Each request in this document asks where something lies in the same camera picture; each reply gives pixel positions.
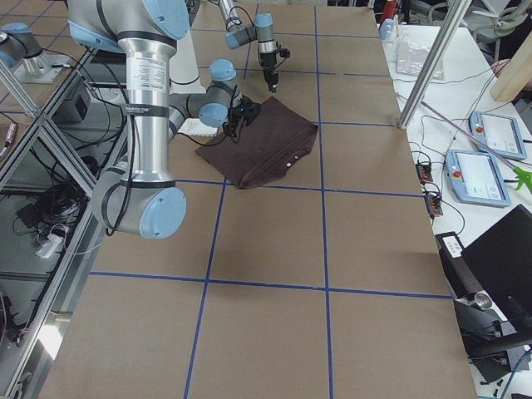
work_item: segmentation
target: blue cable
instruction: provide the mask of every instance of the blue cable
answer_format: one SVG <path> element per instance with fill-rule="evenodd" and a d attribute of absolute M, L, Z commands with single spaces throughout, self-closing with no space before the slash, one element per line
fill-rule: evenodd
<path fill-rule="evenodd" d="M 508 379 L 508 382 L 505 385 L 505 389 L 500 394 L 500 399 L 505 399 L 506 392 L 508 391 L 508 388 L 510 388 L 510 383 L 514 379 L 514 376 L 517 373 L 517 370 L 519 369 L 520 364 L 524 361 L 525 357 L 527 357 L 527 355 L 530 355 L 531 353 L 532 353 L 532 348 L 530 348 L 528 351 L 523 353 L 523 356 L 521 356 L 519 361 L 517 361 L 517 363 L 515 364 L 514 370 L 512 370 L 512 373 L 510 374 L 510 378 Z"/>

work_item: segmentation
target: table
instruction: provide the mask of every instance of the table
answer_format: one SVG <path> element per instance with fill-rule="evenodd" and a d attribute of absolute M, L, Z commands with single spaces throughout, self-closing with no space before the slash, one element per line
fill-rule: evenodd
<path fill-rule="evenodd" d="M 318 124 L 313 152 L 236 190 L 174 140 L 183 226 L 104 242 L 40 398 L 474 398 L 372 11 L 245 7 L 292 50 L 275 96 Z M 204 84 L 230 57 L 264 101 L 255 47 L 223 29 L 202 3 Z"/>
<path fill-rule="evenodd" d="M 400 27 L 401 39 L 407 42 L 413 42 L 421 47 L 429 47 L 433 43 L 438 29 L 439 27 L 402 26 Z M 387 49 L 390 47 L 388 44 L 385 44 L 384 46 Z M 415 81 L 416 78 L 397 73 L 396 62 L 393 58 L 388 57 L 387 60 L 388 68 L 394 79 L 394 87 L 397 93 L 402 96 L 408 96 L 414 83 L 406 81 Z M 496 78 L 491 80 L 493 73 L 490 70 L 490 66 L 485 61 L 485 58 L 480 53 L 478 46 L 475 44 L 466 28 L 461 27 L 457 30 L 442 62 L 444 79 L 442 81 L 433 80 L 429 85 L 425 94 L 426 103 L 450 119 L 465 118 L 468 115 L 471 105 L 482 91 L 484 84 L 489 82 L 487 90 L 481 97 L 476 110 L 488 111 L 496 108 L 494 111 L 495 113 L 513 116 L 518 121 L 523 138 L 529 140 L 532 137 L 513 105 L 492 100 L 489 88 L 495 83 Z M 464 80 L 468 76 L 476 75 L 478 76 Z M 399 98 L 398 103 L 402 108 L 405 102 Z M 423 125 L 425 127 L 423 129 L 421 126 L 421 118 L 425 115 L 434 116 L 429 110 L 421 106 L 417 110 L 411 124 L 408 126 L 407 134 L 408 140 L 411 142 L 412 151 L 420 150 L 421 145 L 421 150 L 426 152 L 433 162 L 441 162 L 443 161 L 443 156 L 436 151 L 445 154 L 449 148 L 476 150 L 476 148 L 460 134 L 456 137 L 456 140 L 452 140 L 455 130 L 445 122 L 431 118 L 424 118 Z M 467 121 L 457 121 L 457 123 L 463 123 L 463 126 L 467 129 Z M 529 145 L 526 147 L 529 154 L 528 162 L 532 159 L 530 156 L 530 150 L 532 149 L 529 147 Z M 413 152 L 412 155 L 414 161 L 416 161 L 418 159 L 418 153 Z M 421 155 L 420 160 L 425 161 L 426 157 Z M 505 179 L 511 180 L 515 177 L 513 172 L 503 166 L 500 162 L 499 166 Z M 524 168 L 527 170 L 530 169 L 529 166 L 526 165 Z M 434 164 L 432 169 L 435 183 L 441 187 L 443 198 L 448 203 L 442 205 L 444 215 L 436 218 L 434 221 L 432 226 L 434 234 L 445 233 L 448 231 L 458 232 L 461 230 L 461 217 L 449 206 L 449 204 L 456 207 L 465 217 L 465 228 L 460 234 L 460 239 L 465 246 L 477 239 L 483 232 L 507 214 L 517 204 L 523 204 L 526 208 L 532 209 L 532 195 L 526 188 L 523 188 L 520 191 L 515 191 L 514 188 L 516 187 L 516 184 L 510 184 L 507 187 L 512 202 L 512 205 L 508 208 L 499 209 L 473 204 L 463 204 L 459 202 L 454 193 L 452 193 L 448 178 L 445 174 L 441 173 L 442 164 Z M 491 396 L 494 388 L 497 387 L 495 385 L 491 387 L 482 386 L 479 383 L 482 377 L 474 367 L 472 368 L 472 372 L 475 376 L 476 388 L 479 395 Z M 512 387 L 508 392 L 508 395 L 511 392 L 520 392 L 530 395 L 530 393 L 532 393 L 532 385 L 530 384 L 530 381 L 532 381 L 532 372 L 519 373 L 512 382 Z"/>

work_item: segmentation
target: green object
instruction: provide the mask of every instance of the green object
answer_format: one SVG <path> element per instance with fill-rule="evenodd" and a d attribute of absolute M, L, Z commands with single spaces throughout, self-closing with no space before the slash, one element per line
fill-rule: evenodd
<path fill-rule="evenodd" d="M 514 168 L 514 172 L 519 179 L 516 190 L 523 187 L 523 185 L 526 185 L 526 187 L 529 189 L 529 192 L 532 194 L 532 172 L 522 170 L 519 166 Z"/>

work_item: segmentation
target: label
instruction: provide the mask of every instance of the label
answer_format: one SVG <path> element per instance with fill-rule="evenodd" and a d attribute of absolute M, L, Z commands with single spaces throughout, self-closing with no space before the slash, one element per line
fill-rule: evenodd
<path fill-rule="evenodd" d="M 151 58 L 128 58 L 127 78 L 129 90 L 149 90 L 166 93 L 168 78 L 166 62 Z"/>
<path fill-rule="evenodd" d="M 453 258 L 459 258 L 462 256 L 462 247 L 454 235 L 451 237 L 444 237 L 443 244 L 446 245 L 449 254 L 451 254 Z"/>

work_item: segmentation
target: folded garment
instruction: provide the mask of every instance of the folded garment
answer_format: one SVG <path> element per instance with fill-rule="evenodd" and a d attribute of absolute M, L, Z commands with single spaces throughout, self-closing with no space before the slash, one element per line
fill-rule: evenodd
<path fill-rule="evenodd" d="M 283 178 L 313 148 L 318 127 L 274 97 L 262 104 L 259 116 L 245 126 L 240 140 L 224 140 L 196 153 L 236 187 L 250 189 Z M 224 133 L 212 139 L 219 142 Z"/>

